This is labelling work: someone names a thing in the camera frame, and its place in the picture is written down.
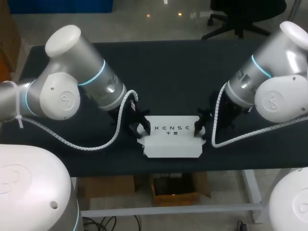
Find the white spiral cable wrap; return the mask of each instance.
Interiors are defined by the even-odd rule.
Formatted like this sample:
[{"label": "white spiral cable wrap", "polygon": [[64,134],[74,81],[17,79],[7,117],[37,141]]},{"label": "white spiral cable wrap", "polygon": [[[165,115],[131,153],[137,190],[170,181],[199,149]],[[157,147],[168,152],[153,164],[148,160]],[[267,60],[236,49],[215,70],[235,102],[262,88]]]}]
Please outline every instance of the white spiral cable wrap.
[{"label": "white spiral cable wrap", "polygon": [[246,139],[248,137],[252,137],[252,136],[255,136],[255,135],[258,135],[258,134],[262,134],[264,132],[273,131],[275,129],[283,128],[283,127],[286,127],[286,126],[289,126],[289,125],[292,125],[292,124],[296,124],[296,123],[308,120],[308,116],[303,116],[303,117],[300,117],[300,118],[297,118],[297,119],[290,120],[289,122],[277,124],[277,125],[274,125],[274,126],[270,126],[270,127],[267,127],[267,128],[257,130],[257,131],[252,131],[252,132],[246,133],[244,135],[232,138],[228,141],[224,141],[222,143],[216,143],[215,138],[216,138],[216,127],[217,127],[217,120],[218,120],[219,104],[220,104],[220,99],[221,99],[221,96],[222,96],[222,93],[225,89],[226,84],[227,83],[225,83],[222,86],[222,88],[220,89],[220,92],[218,94],[218,98],[217,98],[217,101],[216,101],[216,106],[215,106],[214,124],[213,124],[213,131],[212,131],[212,146],[215,147],[215,148],[226,146],[228,144]]},{"label": "white spiral cable wrap", "polygon": [[116,124],[116,130],[115,130],[114,136],[111,138],[111,140],[109,142],[107,142],[104,145],[98,146],[98,147],[81,147],[81,146],[75,145],[75,144],[67,141],[66,139],[62,138],[61,136],[59,136],[57,133],[51,131],[48,127],[40,124],[39,122],[37,122],[37,121],[35,121],[33,119],[29,119],[29,118],[24,118],[23,117],[22,120],[27,121],[27,122],[29,122],[31,124],[34,124],[34,125],[38,126],[39,128],[41,128],[44,131],[46,131],[49,134],[51,134],[53,137],[55,137],[59,141],[61,141],[64,144],[66,144],[67,146],[70,146],[72,148],[75,148],[75,149],[78,149],[78,150],[82,150],[82,151],[97,151],[97,150],[104,149],[104,148],[108,147],[110,144],[112,144],[116,140],[117,136],[119,135],[120,127],[121,127],[121,118],[122,118],[122,114],[123,114],[124,105],[125,105],[126,100],[128,99],[128,97],[131,94],[133,94],[135,100],[138,101],[138,94],[134,90],[129,90],[125,94],[125,96],[124,96],[124,98],[122,100],[122,103],[120,105],[120,108],[119,108],[119,114],[118,114],[118,117],[117,117],[117,124]]}]

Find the glowing blue ring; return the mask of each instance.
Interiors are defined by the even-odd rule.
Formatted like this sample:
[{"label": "glowing blue ring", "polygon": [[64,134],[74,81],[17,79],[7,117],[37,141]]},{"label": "glowing blue ring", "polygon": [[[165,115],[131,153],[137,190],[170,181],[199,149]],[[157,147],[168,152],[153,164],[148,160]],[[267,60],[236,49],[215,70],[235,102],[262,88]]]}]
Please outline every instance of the glowing blue ring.
[{"label": "glowing blue ring", "polygon": [[103,71],[104,68],[105,68],[105,65],[106,65],[106,61],[104,60],[104,64],[103,64],[103,66],[101,67],[101,69],[99,70],[99,72],[98,72],[92,79],[88,80],[87,82],[80,83],[80,84],[78,84],[78,86],[85,86],[85,85],[87,85],[87,84],[93,82],[98,76],[100,76],[100,74],[102,73],[102,71]]},{"label": "glowing blue ring", "polygon": [[254,55],[251,56],[252,61],[254,62],[254,64],[256,65],[256,67],[263,73],[265,74],[267,77],[271,78],[270,73],[266,72],[262,67],[259,66],[259,64],[257,64],[257,62],[255,61]]},{"label": "glowing blue ring", "polygon": [[77,208],[78,208],[77,220],[76,220],[76,224],[75,224],[75,227],[74,227],[73,231],[76,230],[77,224],[78,224],[78,220],[79,220],[79,204],[78,204],[78,201],[77,201]]},{"label": "glowing blue ring", "polygon": [[28,90],[29,90],[30,86],[32,85],[32,83],[30,83],[29,86],[27,87],[26,95],[25,95],[25,102],[26,102],[26,106],[27,106],[28,110],[29,110],[33,115],[38,116],[37,114],[35,114],[35,113],[30,109],[30,107],[29,107],[29,105],[28,105],[28,100],[27,100]]}]

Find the gray floor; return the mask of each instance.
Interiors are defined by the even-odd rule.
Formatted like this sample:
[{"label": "gray floor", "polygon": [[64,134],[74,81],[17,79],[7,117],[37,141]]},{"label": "gray floor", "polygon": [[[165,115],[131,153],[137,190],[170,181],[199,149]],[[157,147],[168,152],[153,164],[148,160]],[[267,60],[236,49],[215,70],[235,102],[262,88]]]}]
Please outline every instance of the gray floor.
[{"label": "gray floor", "polygon": [[[67,24],[75,24],[91,42],[105,41],[140,41],[140,40],[175,40],[200,39],[200,37],[221,24],[207,27],[206,21],[211,14],[209,0],[115,0],[114,11],[108,14],[27,14],[14,15],[21,37],[22,47],[18,68],[13,78],[20,76],[26,57],[34,45],[43,45],[57,29]],[[286,20],[293,4],[287,0],[288,8],[278,17],[257,23],[269,31],[275,30],[279,23]],[[295,22],[308,31],[305,15],[308,2],[303,1],[295,17]],[[258,39],[259,35],[245,33],[246,39]],[[233,32],[228,32],[212,39],[237,39]],[[261,192],[268,188],[278,170],[257,170],[257,181]],[[201,204],[231,204],[246,202],[246,195],[241,175],[236,171],[210,172],[209,180],[212,199],[201,197]],[[130,197],[107,197],[93,199],[91,209],[115,207],[151,206],[151,196],[146,190],[140,190]],[[187,215],[150,215],[141,216],[142,230],[209,230],[234,231],[238,220],[249,223],[251,231],[271,231],[268,223],[255,225],[248,212],[206,213]],[[119,217],[115,231],[136,231],[134,217]]]}]

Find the black tabletop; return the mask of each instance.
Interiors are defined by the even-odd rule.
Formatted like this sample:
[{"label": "black tabletop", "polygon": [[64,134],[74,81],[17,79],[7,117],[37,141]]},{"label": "black tabletop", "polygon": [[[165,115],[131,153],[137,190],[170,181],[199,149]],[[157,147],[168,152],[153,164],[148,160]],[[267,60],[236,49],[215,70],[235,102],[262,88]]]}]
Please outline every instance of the black tabletop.
[{"label": "black tabletop", "polygon": [[[98,51],[127,86],[134,89],[139,105],[151,115],[197,115],[208,107],[208,97],[236,72],[261,41],[153,41],[97,43]],[[48,57],[44,47],[32,48],[21,78],[37,77]],[[109,115],[98,109],[83,93],[80,109],[65,121],[36,118],[68,141],[82,146],[99,146],[113,135]],[[223,141],[271,125],[253,110],[225,130]],[[119,174],[192,172],[231,169],[260,169],[308,166],[308,123],[301,122],[231,145],[205,145],[198,159],[148,159],[142,146],[125,132],[107,149],[85,152],[72,149],[40,128],[17,121],[2,125],[0,142],[41,147],[57,155],[72,177]]]}]

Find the brown cardboard box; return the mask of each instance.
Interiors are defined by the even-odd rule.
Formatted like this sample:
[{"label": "brown cardboard box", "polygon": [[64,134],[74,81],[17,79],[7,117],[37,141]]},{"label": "brown cardboard box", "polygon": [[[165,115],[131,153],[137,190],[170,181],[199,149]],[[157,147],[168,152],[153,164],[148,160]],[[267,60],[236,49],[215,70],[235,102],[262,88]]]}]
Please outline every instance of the brown cardboard box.
[{"label": "brown cardboard box", "polygon": [[80,178],[77,191],[84,198],[134,194],[134,176]]},{"label": "brown cardboard box", "polygon": [[20,49],[20,36],[12,19],[7,0],[0,0],[0,54],[9,71],[15,71]]},{"label": "brown cardboard box", "polygon": [[197,202],[199,195],[211,197],[211,190],[207,180],[207,172],[194,172],[191,174],[194,192],[184,194],[156,195],[153,177],[150,178],[153,203],[159,206],[185,206]]},{"label": "brown cardboard box", "polygon": [[0,53],[0,82],[10,80],[11,75],[8,67],[4,63],[3,55]]}]

